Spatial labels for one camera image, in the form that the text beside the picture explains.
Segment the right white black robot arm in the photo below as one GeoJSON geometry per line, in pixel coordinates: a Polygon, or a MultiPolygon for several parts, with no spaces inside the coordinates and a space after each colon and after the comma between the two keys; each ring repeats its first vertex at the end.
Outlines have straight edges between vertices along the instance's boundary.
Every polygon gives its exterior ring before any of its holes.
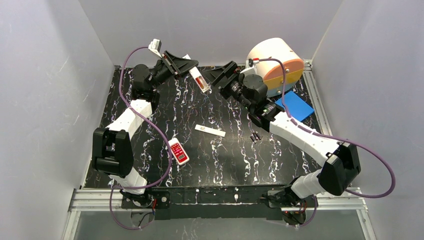
{"type": "Polygon", "coordinates": [[[230,61],[224,66],[202,72],[207,83],[215,87],[225,98],[233,98],[247,109],[253,124],[265,131],[280,136],[311,156],[320,169],[294,178],[282,190],[268,191],[262,195],[270,208],[281,208],[300,204],[298,214],[304,216],[307,199],[328,193],[341,196],[361,172],[357,147],[347,140],[333,139],[296,120],[283,103],[277,105],[268,97],[268,86],[257,73],[256,58],[252,66],[243,70],[230,61]]]}

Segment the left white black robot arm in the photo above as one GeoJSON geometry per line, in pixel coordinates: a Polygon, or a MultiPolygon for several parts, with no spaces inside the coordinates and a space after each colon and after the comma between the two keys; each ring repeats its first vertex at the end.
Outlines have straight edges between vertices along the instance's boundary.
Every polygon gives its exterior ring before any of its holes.
{"type": "Polygon", "coordinates": [[[177,57],[165,51],[153,68],[145,64],[136,65],[131,71],[131,101],[125,103],[126,110],[107,127],[98,127],[93,132],[92,168],[117,181],[123,197],[138,207],[168,207],[170,198],[167,193],[154,193],[153,188],[169,175],[173,160],[179,164],[189,161],[180,142],[176,138],[169,140],[159,127],[149,120],[160,99],[157,86],[171,77],[187,75],[198,64],[197,60],[177,57]],[[134,168],[131,139],[143,122],[157,130],[169,153],[165,173],[153,183],[149,183],[134,168]]]}

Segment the white remote battery cover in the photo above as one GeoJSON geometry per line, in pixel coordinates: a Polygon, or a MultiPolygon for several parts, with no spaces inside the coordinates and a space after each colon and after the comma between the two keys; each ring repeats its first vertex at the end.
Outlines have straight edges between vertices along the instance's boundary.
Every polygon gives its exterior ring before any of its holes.
{"type": "Polygon", "coordinates": [[[206,126],[199,125],[199,124],[197,124],[194,129],[196,131],[200,131],[200,132],[203,132],[203,133],[211,134],[211,135],[222,137],[222,138],[224,138],[225,135],[226,135],[226,132],[225,131],[222,131],[222,130],[219,130],[219,129],[210,128],[210,127],[206,127],[206,126]]]}

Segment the red orange battery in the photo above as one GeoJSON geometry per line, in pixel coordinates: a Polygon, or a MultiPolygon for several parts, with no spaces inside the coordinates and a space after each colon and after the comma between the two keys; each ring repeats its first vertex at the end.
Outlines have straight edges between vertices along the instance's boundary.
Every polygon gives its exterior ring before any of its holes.
{"type": "Polygon", "coordinates": [[[204,89],[202,79],[200,77],[196,77],[195,80],[196,80],[198,86],[200,87],[200,89],[204,89]]]}

